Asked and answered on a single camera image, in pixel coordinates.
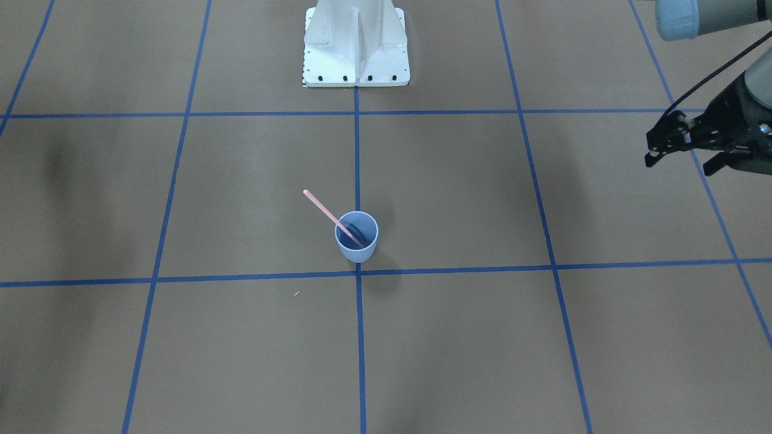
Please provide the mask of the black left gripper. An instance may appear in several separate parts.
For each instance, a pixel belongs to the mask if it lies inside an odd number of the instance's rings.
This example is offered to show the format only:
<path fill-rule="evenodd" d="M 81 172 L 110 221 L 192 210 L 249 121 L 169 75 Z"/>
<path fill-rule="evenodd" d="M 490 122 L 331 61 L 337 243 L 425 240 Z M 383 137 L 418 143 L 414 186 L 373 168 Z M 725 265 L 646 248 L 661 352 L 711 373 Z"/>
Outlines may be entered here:
<path fill-rule="evenodd" d="M 724 168 L 771 174 L 770 104 L 760 102 L 745 82 L 745 74 L 726 86 L 693 121 L 691 128 L 683 112 L 662 116 L 646 133 L 645 167 L 696 148 L 716 152 L 703 163 L 705 177 Z"/>

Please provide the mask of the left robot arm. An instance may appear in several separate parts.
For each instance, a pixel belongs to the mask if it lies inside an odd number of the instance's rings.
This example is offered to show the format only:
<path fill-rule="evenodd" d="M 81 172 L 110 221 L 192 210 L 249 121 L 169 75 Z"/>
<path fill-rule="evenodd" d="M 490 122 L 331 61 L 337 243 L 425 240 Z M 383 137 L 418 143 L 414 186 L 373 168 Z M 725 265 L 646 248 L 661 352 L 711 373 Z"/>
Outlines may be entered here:
<path fill-rule="evenodd" d="M 769 1 L 658 1 L 656 22 L 666 41 L 769 21 Z M 671 104 L 646 134 L 647 167 L 675 152 L 709 150 L 705 176 L 723 168 L 771 173 L 771 55 L 765 52 L 726 86 L 702 115 L 689 118 Z"/>

